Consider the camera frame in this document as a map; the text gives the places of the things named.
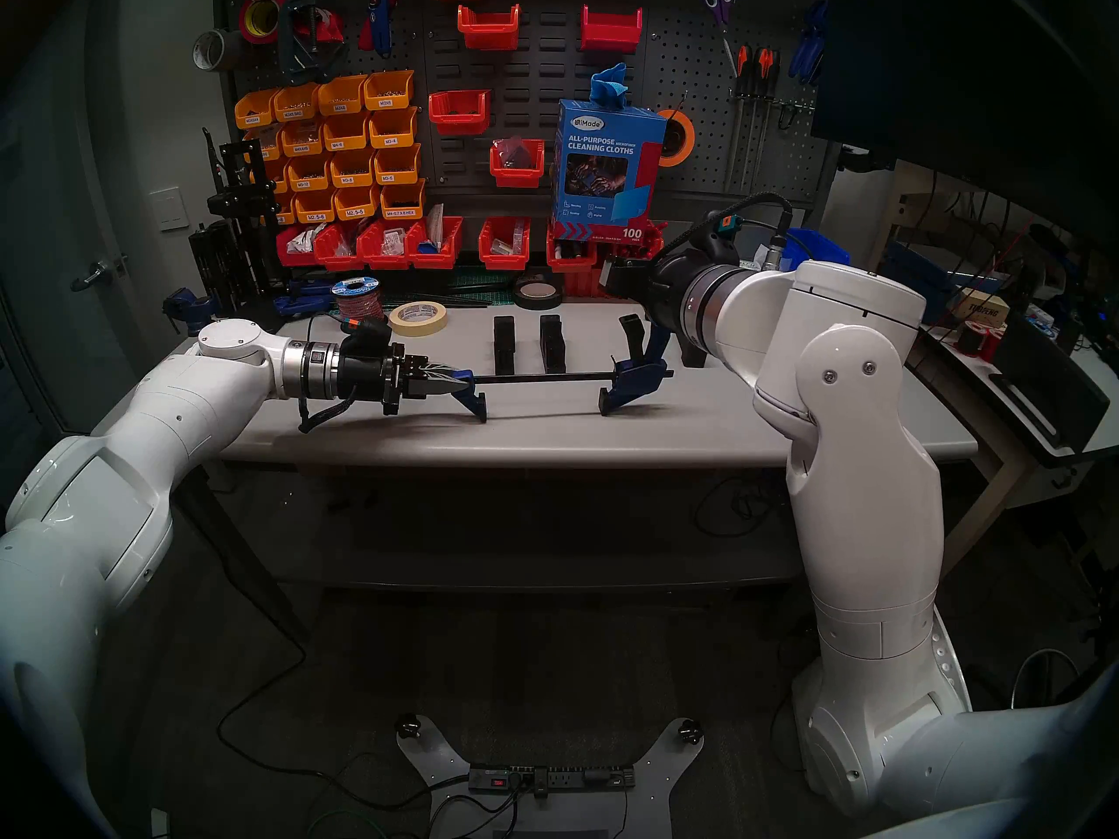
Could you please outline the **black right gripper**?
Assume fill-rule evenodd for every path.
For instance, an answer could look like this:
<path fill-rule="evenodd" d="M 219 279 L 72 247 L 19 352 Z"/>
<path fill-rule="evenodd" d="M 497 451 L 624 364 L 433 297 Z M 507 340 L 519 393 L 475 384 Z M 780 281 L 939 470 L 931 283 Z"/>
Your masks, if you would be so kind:
<path fill-rule="evenodd" d="M 660 327 L 681 327 L 688 287 L 702 274 L 702 252 L 687 232 L 649 258 L 610 254 L 603 262 L 603 291 L 641 305 Z"/>

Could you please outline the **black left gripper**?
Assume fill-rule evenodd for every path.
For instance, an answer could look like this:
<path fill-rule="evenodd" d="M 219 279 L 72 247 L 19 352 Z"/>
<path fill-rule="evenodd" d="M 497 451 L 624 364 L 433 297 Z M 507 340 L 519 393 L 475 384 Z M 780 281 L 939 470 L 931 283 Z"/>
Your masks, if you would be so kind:
<path fill-rule="evenodd" d="M 406 356 L 403 346 L 389 346 L 380 356 L 339 349 L 338 399 L 380 403 L 385 415 L 398 414 L 402 397 L 424 399 L 472 390 L 469 369 L 431 362 L 425 356 Z"/>

